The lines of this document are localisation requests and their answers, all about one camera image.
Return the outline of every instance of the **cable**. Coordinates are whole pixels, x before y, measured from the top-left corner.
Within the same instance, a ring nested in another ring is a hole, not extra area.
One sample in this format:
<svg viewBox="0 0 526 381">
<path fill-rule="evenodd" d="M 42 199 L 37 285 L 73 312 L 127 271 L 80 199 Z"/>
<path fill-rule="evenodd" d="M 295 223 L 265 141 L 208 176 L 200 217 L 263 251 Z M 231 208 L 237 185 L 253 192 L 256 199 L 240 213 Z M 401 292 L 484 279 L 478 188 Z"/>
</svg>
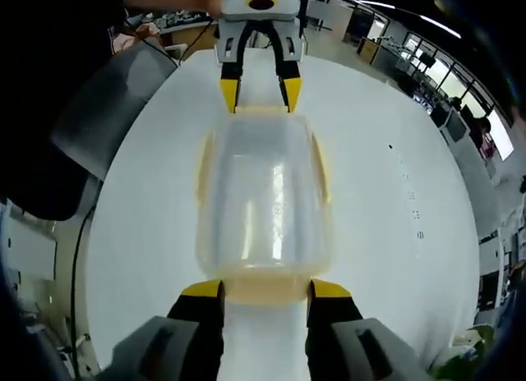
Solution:
<svg viewBox="0 0 526 381">
<path fill-rule="evenodd" d="M 109 28 L 108 28 L 108 39 L 109 39 L 109 47 L 112 49 L 112 55 L 115 55 L 115 47 L 113 46 L 112 31 Z"/>
<path fill-rule="evenodd" d="M 307 40 L 307 35 L 305 32 L 303 32 L 303 38 L 305 39 L 305 55 L 307 55 L 309 51 L 309 41 Z"/>
<path fill-rule="evenodd" d="M 81 373 L 79 371 L 79 358 L 78 352 L 76 351 L 76 306 L 75 306 L 75 280 L 76 280 L 76 260 L 79 255 L 79 247 L 81 246 L 82 232 L 84 231 L 85 223 L 88 221 L 90 216 L 95 211 L 95 206 L 97 201 L 93 203 L 88 214 L 85 215 L 82 220 L 81 229 L 79 230 L 79 235 L 76 239 L 75 245 L 75 254 L 73 255 L 73 264 L 72 264 L 72 289 L 70 296 L 70 335 L 72 339 L 72 362 L 73 362 L 73 371 L 75 373 L 75 379 L 81 379 Z"/>
<path fill-rule="evenodd" d="M 187 55 L 188 51 L 190 51 L 190 49 L 192 47 L 194 47 L 194 44 L 197 43 L 197 40 L 199 40 L 201 38 L 201 36 L 206 32 L 206 30 L 208 30 L 208 27 L 212 24 L 212 22 L 214 22 L 213 18 L 210 19 L 210 21 L 208 21 L 208 24 L 205 25 L 205 28 L 203 28 L 203 30 L 197 35 L 197 37 L 194 39 L 194 41 L 190 43 L 188 48 L 185 50 L 185 52 L 179 58 L 179 65 L 181 65 L 181 62 L 182 62 L 183 58 Z"/>
<path fill-rule="evenodd" d="M 179 65 L 172 59 L 172 57 L 170 57 L 164 50 L 160 49 L 160 48 L 157 48 L 156 46 L 154 46 L 152 43 L 150 43 L 149 41 L 147 41 L 146 39 L 142 39 L 141 36 L 137 33 L 136 31 L 136 28 L 134 28 L 134 26 L 132 24 L 130 24 L 130 21 L 128 21 L 128 19 L 125 19 L 124 22 L 126 22 L 126 24 L 130 27 L 131 31 L 135 34 L 135 36 L 141 41 L 143 42 L 144 44 L 147 44 L 148 46 L 150 46 L 151 48 L 153 48 L 155 51 L 163 54 L 167 59 L 170 60 L 170 63 L 172 63 L 172 65 L 174 65 L 175 67 L 179 67 Z"/>
</svg>

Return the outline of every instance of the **ceiling light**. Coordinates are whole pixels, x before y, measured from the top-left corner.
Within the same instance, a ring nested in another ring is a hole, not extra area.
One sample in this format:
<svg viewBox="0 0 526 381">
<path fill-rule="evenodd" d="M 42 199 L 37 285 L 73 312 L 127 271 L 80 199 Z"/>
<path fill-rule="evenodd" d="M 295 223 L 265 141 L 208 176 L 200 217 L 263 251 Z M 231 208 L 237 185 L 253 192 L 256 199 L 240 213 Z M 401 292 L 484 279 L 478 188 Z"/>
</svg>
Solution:
<svg viewBox="0 0 526 381">
<path fill-rule="evenodd" d="M 382 6 L 387 7 L 388 9 L 395 9 L 393 5 L 388 5 L 387 3 L 381 3 L 381 2 L 371 2 L 371 1 L 359 1 L 360 3 L 371 5 L 371 6 Z"/>
<path fill-rule="evenodd" d="M 435 20 L 432 20 L 431 18 L 429 17 L 426 17 L 426 16 L 420 16 L 420 18 L 422 18 L 423 20 L 427 21 L 427 22 L 431 22 L 433 25 L 436 25 L 438 26 L 439 28 L 442 28 L 443 30 L 445 30 L 446 32 L 449 32 L 450 34 L 452 34 L 453 36 L 459 38 L 459 39 L 462 39 L 462 37 L 460 36 L 460 34 L 458 32 L 455 32 L 454 30 L 448 28 L 447 26 L 445 26 L 444 24 L 441 24 L 440 22 L 438 21 L 435 21 Z"/>
</svg>

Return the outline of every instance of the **wall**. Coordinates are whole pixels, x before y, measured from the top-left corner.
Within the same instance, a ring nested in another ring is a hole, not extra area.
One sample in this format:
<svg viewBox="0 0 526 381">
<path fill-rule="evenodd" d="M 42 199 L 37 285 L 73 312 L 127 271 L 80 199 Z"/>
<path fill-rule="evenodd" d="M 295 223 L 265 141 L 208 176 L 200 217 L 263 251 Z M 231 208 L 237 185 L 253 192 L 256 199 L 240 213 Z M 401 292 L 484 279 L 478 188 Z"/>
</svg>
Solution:
<svg viewBox="0 0 526 381">
<path fill-rule="evenodd" d="M 392 36 L 392 42 L 397 44 L 403 44 L 405 37 L 408 34 L 408 29 L 400 24 L 398 21 L 391 20 L 386 26 L 384 34 L 382 36 Z M 381 44 L 385 45 L 387 42 L 382 40 Z"/>
<path fill-rule="evenodd" d="M 56 242 L 11 217 L 7 223 L 10 245 L 6 258 L 10 269 L 52 281 L 55 279 Z"/>
<path fill-rule="evenodd" d="M 338 39 L 343 39 L 347 24 L 353 15 L 353 9 L 346 2 L 329 0 L 320 2 L 309 0 L 307 15 L 323 21 L 325 28 L 330 28 Z"/>
<path fill-rule="evenodd" d="M 519 133 L 519 125 L 515 124 L 511 129 L 506 124 L 505 126 L 514 150 L 505 161 L 502 161 L 498 155 L 493 158 L 496 169 L 494 181 L 506 176 L 520 178 L 526 175 L 526 139 Z"/>
</svg>

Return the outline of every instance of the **white table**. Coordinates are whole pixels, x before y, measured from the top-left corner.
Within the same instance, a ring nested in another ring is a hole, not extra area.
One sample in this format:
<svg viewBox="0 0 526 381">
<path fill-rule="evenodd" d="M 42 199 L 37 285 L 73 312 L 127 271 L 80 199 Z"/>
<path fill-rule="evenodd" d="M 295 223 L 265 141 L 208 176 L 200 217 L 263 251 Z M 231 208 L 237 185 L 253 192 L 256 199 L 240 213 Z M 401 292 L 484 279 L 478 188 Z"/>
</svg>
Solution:
<svg viewBox="0 0 526 381">
<path fill-rule="evenodd" d="M 429 364 L 472 324 L 477 302 L 477 233 L 459 169 L 426 112 L 399 91 L 313 57 L 301 72 L 296 113 L 321 142 L 333 198 L 337 259 L 321 277 L 347 287 L 365 317 L 377 317 Z M 194 253 L 194 184 L 203 140 L 227 114 L 219 73 L 212 51 L 192 55 L 146 105 L 109 169 L 86 265 L 90 334 L 103 367 L 116 343 L 205 279 Z M 247 101 L 282 103 L 270 50 L 247 50 L 240 104 Z M 304 305 L 281 318 L 265 311 L 276 328 L 288 325 L 279 357 L 300 377 L 305 356 L 291 347 L 304 348 Z M 273 333 L 256 323 L 257 311 L 226 312 L 226 329 L 251 333 L 248 351 L 276 347 L 272 338 L 254 344 Z M 242 340 L 228 330 L 228 342 Z"/>
</svg>

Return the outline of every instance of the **floor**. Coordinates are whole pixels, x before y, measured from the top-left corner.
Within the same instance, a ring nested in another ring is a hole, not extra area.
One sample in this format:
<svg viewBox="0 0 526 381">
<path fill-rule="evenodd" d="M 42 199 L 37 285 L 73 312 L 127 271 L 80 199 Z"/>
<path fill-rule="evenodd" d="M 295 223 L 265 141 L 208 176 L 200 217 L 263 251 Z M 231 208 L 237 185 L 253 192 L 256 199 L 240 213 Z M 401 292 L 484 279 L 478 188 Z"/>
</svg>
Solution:
<svg viewBox="0 0 526 381">
<path fill-rule="evenodd" d="M 308 42 L 307 55 L 313 57 L 324 58 L 332 62 L 352 67 L 361 71 L 379 81 L 386 82 L 391 86 L 390 79 L 380 73 L 376 69 L 363 62 L 356 54 L 356 48 L 350 44 L 344 44 L 333 36 L 330 31 L 317 31 L 314 29 L 306 29 L 306 37 Z M 266 41 L 260 40 L 259 45 L 262 47 Z M 67 322 L 70 313 L 70 290 L 72 279 L 72 261 L 76 247 L 76 240 L 79 234 L 79 229 L 82 219 L 88 213 L 91 205 L 94 203 L 95 194 L 98 183 L 92 182 L 86 189 L 83 204 L 80 207 L 78 214 L 72 219 L 61 223 L 42 223 L 41 229 L 47 233 L 51 233 L 57 240 L 57 257 L 56 257 L 56 279 L 54 282 L 36 281 L 26 276 L 22 276 L 21 287 L 24 291 L 29 292 L 27 295 L 34 298 L 35 308 L 40 312 L 41 319 L 60 342 L 67 345 L 69 341 L 69 332 Z M 79 258 L 77 264 L 77 278 L 76 278 L 76 326 L 77 336 L 87 335 L 89 333 L 89 324 L 86 317 L 86 303 L 85 303 L 85 248 L 89 237 L 90 221 L 85 226 L 83 233 Z M 28 304 L 28 310 L 31 309 L 31 304 Z M 81 355 L 81 371 L 83 375 L 88 375 L 85 372 L 85 365 L 88 365 L 92 373 L 98 371 L 95 353 L 88 341 L 82 343 L 80 348 Z"/>
</svg>

